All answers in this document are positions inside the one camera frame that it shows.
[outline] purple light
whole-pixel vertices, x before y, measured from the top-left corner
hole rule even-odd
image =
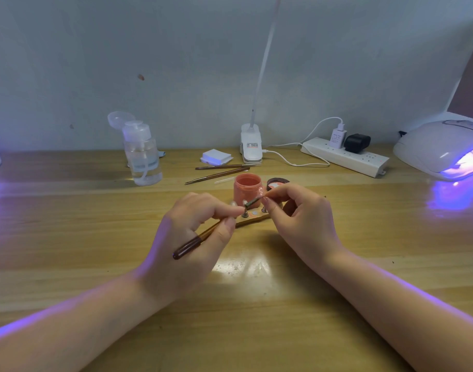
[[[441,174],[449,179],[462,179],[473,174],[473,150],[460,158],[453,167],[442,171]]]
[[[430,209],[464,210],[473,203],[473,175],[458,182],[436,181]]]

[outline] pink jar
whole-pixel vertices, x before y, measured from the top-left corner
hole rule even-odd
[[[262,186],[262,180],[256,174],[245,173],[235,177],[233,184],[233,200],[238,206],[243,206],[243,200],[250,202],[258,196],[262,196],[266,190]],[[254,203],[249,209],[259,207],[261,201]]]

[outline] wooden table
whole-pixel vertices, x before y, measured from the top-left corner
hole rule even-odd
[[[292,162],[315,162],[278,149]],[[392,156],[389,146],[371,151]],[[231,152],[241,162],[236,149]],[[232,198],[232,182],[184,182],[202,150],[168,151],[164,179],[137,187],[122,151],[3,155],[0,326],[141,262],[162,215],[187,191]],[[393,158],[384,177],[295,168],[252,172],[331,201],[345,246],[473,315],[473,180],[433,181]],[[235,232],[206,283],[99,356],[87,371],[400,371],[405,362],[278,236],[271,220]]]

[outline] gray wall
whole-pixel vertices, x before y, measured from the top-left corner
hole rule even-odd
[[[256,121],[265,143],[345,118],[374,142],[444,111],[473,0],[283,0]],[[236,146],[274,0],[0,0],[0,150],[120,148],[114,110],[164,148]],[[137,78],[138,74],[145,81]],[[334,123],[316,135],[327,136]]]

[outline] power strip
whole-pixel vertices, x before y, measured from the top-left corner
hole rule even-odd
[[[323,138],[313,138],[304,142],[301,151],[308,155],[318,155],[331,163],[371,177],[384,175],[384,168],[390,159],[367,151],[355,154],[346,151],[345,148],[335,149]]]

